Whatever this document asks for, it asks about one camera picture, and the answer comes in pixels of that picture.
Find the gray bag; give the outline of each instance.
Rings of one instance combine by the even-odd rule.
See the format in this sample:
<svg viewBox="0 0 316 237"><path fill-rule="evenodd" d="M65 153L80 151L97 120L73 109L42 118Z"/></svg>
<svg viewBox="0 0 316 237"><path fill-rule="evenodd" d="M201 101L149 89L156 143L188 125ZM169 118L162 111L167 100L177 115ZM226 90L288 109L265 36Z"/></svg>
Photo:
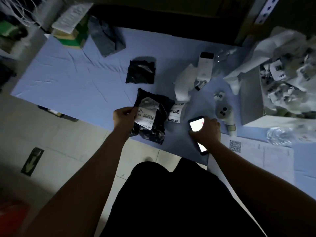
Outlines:
<svg viewBox="0 0 316 237"><path fill-rule="evenodd" d="M103 57L126 48L112 26L103 20L91 16L88 22L89 33Z"/></svg>

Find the blue sheet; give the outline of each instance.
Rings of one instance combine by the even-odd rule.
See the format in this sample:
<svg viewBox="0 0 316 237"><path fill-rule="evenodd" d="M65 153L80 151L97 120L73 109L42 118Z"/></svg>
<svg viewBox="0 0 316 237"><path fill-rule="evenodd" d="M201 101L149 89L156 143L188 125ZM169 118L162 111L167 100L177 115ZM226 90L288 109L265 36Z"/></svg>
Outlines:
<svg viewBox="0 0 316 237"><path fill-rule="evenodd" d="M57 39L49 38L22 76L12 95L88 123L113 129L115 109L133 106L137 89L175 99L174 82L178 74L192 63L197 65L200 52L216 53L229 46L185 39L171 35L120 29L127 48L103 58L89 37L82 50L66 48ZM247 49L240 48L222 65L222 73L201 89L190 92L184 121L165 123L166 138L162 145L135 136L133 139L172 154L207 164L188 136L187 121L199 115L215 117L216 91L224 91L234 109L238 136L266 141L266 129L241 126L239 96L232 94L223 77L243 61ZM140 56L156 58L155 83L125 83L129 61ZM294 146L296 186L316 198L316 144Z"/></svg>

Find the white box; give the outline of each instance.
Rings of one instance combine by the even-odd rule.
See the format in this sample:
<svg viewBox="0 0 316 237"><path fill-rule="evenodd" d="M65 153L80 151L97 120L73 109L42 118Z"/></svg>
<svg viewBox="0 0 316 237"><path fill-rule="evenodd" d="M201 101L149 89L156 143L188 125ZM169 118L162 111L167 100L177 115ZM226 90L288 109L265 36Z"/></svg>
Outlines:
<svg viewBox="0 0 316 237"><path fill-rule="evenodd" d="M265 113L260 84L259 67L241 73L240 112L243 126L270 128L275 126L294 127L300 124L315 125L316 119L273 116Z"/></svg>

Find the smartphone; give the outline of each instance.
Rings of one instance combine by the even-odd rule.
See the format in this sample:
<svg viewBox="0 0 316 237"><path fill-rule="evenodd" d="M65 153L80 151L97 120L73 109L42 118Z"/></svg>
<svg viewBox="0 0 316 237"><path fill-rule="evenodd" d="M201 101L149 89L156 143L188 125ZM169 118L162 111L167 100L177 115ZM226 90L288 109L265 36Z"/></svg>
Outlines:
<svg viewBox="0 0 316 237"><path fill-rule="evenodd" d="M203 126L204 116L198 116L196 118L193 118L189 120L188 123L192 131L199 131L200 129L202 129L202 126ZM201 145L198 142L196 142L195 145L201 155L208 154L207 149L203 145Z"/></svg>

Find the clear plastic bottle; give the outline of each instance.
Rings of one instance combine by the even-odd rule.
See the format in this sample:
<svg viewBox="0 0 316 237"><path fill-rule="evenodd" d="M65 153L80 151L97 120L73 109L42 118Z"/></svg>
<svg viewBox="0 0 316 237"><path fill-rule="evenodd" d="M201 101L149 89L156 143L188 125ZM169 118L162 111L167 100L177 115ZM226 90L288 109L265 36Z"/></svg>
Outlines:
<svg viewBox="0 0 316 237"><path fill-rule="evenodd" d="M297 143L315 143L316 126L273 127L267 132L267 140L273 145L283 146Z"/></svg>
<svg viewBox="0 0 316 237"><path fill-rule="evenodd" d="M221 62L223 60L226 60L227 57L231 54L233 54L235 51L237 51L237 48L230 49L228 51L220 50L216 55L215 55L215 60L217 62Z"/></svg>

